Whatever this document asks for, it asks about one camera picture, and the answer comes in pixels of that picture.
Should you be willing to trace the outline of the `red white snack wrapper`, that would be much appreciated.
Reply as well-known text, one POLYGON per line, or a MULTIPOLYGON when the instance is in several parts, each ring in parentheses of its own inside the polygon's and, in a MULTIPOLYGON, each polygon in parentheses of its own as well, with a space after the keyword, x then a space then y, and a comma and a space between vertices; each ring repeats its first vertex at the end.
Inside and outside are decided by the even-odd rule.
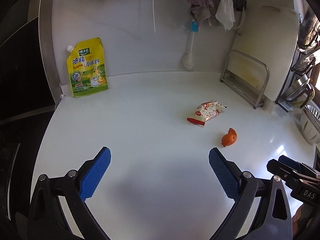
POLYGON ((195 112, 187 117, 187 121, 195 125, 204 126, 208 120, 215 118, 226 108, 226 106, 217 101, 207 101, 200 104, 195 112))

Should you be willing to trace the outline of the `blue white bottle brush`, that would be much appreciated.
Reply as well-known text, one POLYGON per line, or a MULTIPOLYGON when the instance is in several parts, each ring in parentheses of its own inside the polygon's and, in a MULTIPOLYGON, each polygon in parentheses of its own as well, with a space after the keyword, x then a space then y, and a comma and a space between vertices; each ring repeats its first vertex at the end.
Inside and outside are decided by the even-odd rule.
POLYGON ((187 70, 192 70, 194 66, 194 57, 193 57, 193 46, 194 46, 194 39, 195 35, 198 33, 199 28, 198 24, 195 20, 191 23, 191 30, 189 33, 187 49, 185 55, 182 58, 182 65, 187 70))

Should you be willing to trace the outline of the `steel cutting board rack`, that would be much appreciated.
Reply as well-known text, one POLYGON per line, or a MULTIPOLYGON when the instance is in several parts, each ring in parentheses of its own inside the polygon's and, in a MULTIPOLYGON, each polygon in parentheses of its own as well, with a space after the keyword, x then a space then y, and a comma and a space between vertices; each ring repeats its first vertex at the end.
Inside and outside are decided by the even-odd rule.
POLYGON ((268 66, 260 60, 232 49, 227 55, 220 81, 245 99, 254 109, 263 107, 270 79, 268 66))

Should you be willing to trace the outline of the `black stove hob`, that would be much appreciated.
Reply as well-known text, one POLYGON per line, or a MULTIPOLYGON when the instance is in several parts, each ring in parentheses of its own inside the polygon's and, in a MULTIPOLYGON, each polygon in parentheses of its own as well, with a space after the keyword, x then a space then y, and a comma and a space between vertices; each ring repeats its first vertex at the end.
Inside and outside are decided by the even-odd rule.
POLYGON ((35 161, 54 107, 34 18, 1 45, 1 239, 27 237, 35 161))

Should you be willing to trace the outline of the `black dish rack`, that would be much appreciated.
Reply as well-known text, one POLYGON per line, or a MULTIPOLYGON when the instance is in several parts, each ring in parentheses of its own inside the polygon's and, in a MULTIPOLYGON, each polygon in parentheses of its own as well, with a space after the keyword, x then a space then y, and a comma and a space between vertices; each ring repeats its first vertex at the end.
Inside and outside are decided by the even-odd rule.
POLYGON ((315 85, 311 77, 319 64, 319 19, 308 7, 300 24, 296 51, 289 73, 276 100, 286 112, 295 107, 303 108, 315 96, 315 85))

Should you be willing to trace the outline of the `yellow seasoning pouch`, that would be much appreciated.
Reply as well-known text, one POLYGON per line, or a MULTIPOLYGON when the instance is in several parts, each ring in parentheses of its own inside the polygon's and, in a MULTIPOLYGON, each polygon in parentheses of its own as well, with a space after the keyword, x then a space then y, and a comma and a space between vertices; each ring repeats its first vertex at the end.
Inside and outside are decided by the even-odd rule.
POLYGON ((104 47, 99 37, 68 46, 67 71, 74 98, 108 90, 104 47))

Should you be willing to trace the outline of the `orange peel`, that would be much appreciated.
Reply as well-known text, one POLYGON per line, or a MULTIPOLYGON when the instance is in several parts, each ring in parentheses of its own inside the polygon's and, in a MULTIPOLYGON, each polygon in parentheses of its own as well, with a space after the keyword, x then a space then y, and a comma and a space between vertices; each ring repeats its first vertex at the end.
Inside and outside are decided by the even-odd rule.
POLYGON ((228 130, 228 133, 225 134, 222 139, 221 139, 221 145, 223 147, 226 147, 226 146, 230 146, 232 144, 234 144, 237 140, 237 133, 236 131, 233 129, 233 128, 230 128, 228 130))

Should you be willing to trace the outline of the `white hanging cloth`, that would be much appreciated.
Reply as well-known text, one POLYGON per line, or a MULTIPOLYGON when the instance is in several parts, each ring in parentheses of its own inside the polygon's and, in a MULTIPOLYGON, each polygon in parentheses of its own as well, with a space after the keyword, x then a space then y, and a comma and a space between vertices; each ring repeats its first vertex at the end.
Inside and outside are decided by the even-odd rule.
POLYGON ((225 31, 231 30, 235 23, 233 0, 220 0, 215 18, 225 31))

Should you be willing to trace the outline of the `white cutting board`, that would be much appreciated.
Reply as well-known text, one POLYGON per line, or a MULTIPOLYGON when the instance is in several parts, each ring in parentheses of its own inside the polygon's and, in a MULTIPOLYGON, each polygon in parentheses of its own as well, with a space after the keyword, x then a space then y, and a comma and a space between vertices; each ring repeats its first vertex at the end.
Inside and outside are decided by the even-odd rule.
POLYGON ((289 72, 299 32, 299 14, 288 7, 256 4, 246 11, 242 33, 232 49, 266 64, 270 77, 264 96, 275 101, 289 72))

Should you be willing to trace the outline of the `purple grey dish cloth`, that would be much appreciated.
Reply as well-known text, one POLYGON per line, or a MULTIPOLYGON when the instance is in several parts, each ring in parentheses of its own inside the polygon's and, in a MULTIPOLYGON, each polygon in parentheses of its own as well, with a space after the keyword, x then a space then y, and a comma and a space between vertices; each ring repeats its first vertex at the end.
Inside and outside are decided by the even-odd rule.
POLYGON ((201 23, 210 18, 210 10, 213 7, 212 0, 187 0, 190 4, 189 14, 196 23, 201 23))

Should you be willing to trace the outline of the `white patterned colander bowl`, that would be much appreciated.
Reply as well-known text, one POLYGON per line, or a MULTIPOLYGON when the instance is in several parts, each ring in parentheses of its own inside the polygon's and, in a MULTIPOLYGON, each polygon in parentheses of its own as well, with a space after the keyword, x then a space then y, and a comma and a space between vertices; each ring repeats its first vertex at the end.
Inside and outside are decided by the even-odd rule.
POLYGON ((319 111, 311 105, 303 108, 300 117, 301 133, 310 145, 319 144, 319 111))

